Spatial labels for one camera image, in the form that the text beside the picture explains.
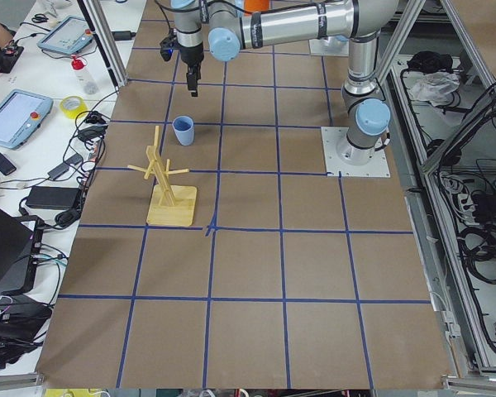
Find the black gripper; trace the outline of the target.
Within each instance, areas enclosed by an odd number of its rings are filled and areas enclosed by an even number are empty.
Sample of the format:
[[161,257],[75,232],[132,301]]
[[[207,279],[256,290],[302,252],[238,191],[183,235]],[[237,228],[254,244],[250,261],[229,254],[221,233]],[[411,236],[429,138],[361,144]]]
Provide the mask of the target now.
[[182,61],[188,66],[186,83],[192,97],[198,96],[198,81],[201,79],[201,63],[203,62],[203,44],[196,46],[180,46]]

